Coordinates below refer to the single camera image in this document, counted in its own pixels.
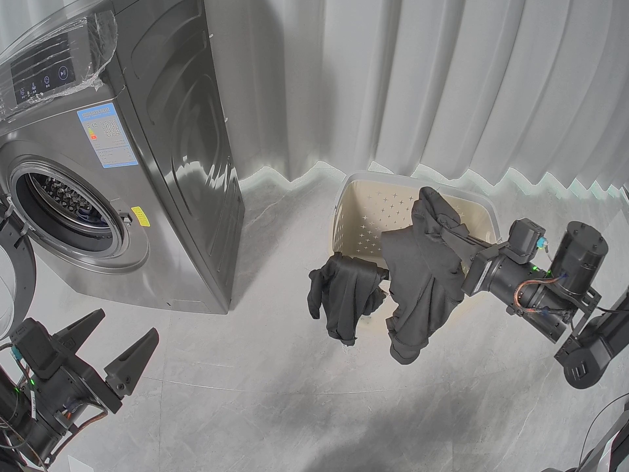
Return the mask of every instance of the tile floor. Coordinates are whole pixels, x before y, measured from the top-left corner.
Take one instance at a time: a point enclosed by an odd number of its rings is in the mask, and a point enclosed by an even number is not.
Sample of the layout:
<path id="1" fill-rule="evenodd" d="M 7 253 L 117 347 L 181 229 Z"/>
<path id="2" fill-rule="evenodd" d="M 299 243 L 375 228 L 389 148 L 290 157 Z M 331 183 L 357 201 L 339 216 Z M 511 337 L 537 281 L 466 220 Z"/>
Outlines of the tile floor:
<path id="1" fill-rule="evenodd" d="M 570 388 L 555 346 L 491 295 L 466 300 L 409 366 L 389 356 L 387 302 L 358 326 L 355 347 L 310 318 L 309 270 L 328 257 L 343 176 L 312 169 L 291 187 L 260 172 L 243 187 L 247 214 L 233 309 L 227 316 L 151 310 L 75 294 L 43 264 L 31 315 L 50 331 L 98 307 L 106 319 L 79 354 L 100 372 L 151 326 L 158 350 L 117 415 L 94 424 L 67 454 L 95 472 L 539 472 L 576 466 L 594 415 L 629 391 L 629 351 L 593 388 Z M 459 185 L 479 190 L 472 180 Z M 566 223 L 609 241 L 596 280 L 611 305 L 628 282 L 629 208 L 551 186 L 496 186 L 503 235 L 529 216 L 552 248 Z M 545 259 L 539 262 L 546 266 Z M 2 357 L 3 365 L 9 362 Z M 621 402 L 593 427 L 595 444 Z M 52 472 L 68 472 L 61 456 Z"/>

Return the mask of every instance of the white laundry basket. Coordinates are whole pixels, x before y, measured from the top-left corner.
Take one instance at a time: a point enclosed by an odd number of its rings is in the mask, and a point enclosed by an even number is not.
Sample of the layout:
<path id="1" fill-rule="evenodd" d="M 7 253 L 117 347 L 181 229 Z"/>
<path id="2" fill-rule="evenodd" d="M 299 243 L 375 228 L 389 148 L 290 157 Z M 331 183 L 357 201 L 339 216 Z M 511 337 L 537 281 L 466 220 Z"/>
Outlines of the white laundry basket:
<path id="1" fill-rule="evenodd" d="M 336 195 L 330 255 L 342 252 L 387 267 L 382 258 L 380 234 L 412 224 L 413 202 L 425 186 L 435 189 L 450 203 L 472 236 L 489 243 L 500 238 L 494 206 L 480 194 L 424 179 L 360 171 L 347 176 Z"/>

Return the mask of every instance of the washing machine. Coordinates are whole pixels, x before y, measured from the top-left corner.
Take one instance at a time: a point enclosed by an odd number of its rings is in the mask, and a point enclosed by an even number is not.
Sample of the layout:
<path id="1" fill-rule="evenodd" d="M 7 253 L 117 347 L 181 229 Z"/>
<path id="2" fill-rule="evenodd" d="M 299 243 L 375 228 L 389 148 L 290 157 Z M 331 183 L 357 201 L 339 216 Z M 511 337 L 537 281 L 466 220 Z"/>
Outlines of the washing machine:
<path id="1" fill-rule="evenodd" d="M 244 205 L 210 37 L 203 0 L 79 0 L 3 54 L 4 235 L 75 291 L 229 310 Z"/>

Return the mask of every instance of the washing machine door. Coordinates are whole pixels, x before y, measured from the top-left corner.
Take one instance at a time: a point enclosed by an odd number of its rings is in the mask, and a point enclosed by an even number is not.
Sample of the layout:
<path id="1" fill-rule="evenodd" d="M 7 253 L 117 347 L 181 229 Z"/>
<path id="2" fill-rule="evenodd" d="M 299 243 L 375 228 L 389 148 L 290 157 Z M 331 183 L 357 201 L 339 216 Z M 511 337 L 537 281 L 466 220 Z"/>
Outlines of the washing machine door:
<path id="1" fill-rule="evenodd" d="M 24 223 L 0 203 L 0 339 L 27 316 L 35 294 L 35 253 Z"/>

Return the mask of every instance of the dark garment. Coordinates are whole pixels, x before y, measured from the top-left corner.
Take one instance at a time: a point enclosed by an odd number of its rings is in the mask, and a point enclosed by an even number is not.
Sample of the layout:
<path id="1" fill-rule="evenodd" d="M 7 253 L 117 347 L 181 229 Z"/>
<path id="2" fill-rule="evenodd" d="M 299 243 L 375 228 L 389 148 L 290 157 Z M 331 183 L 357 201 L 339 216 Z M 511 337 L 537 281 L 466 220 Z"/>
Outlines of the dark garment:
<path id="1" fill-rule="evenodd" d="M 334 339 L 353 346 L 356 324 L 361 315 L 370 315 L 384 301 L 385 293 L 378 285 L 389 271 L 375 263 L 352 259 L 335 252 L 321 269 L 314 269 L 308 294 L 308 308 L 319 319 L 319 308 L 328 318 L 326 328 Z"/>
<path id="2" fill-rule="evenodd" d="M 420 190 L 413 225 L 382 233 L 382 255 L 391 272 L 391 297 L 398 304 L 387 319 L 391 355 L 410 364 L 429 337 L 463 300 L 460 258 L 441 238 L 443 227 L 467 229 L 457 212 L 432 187 Z"/>

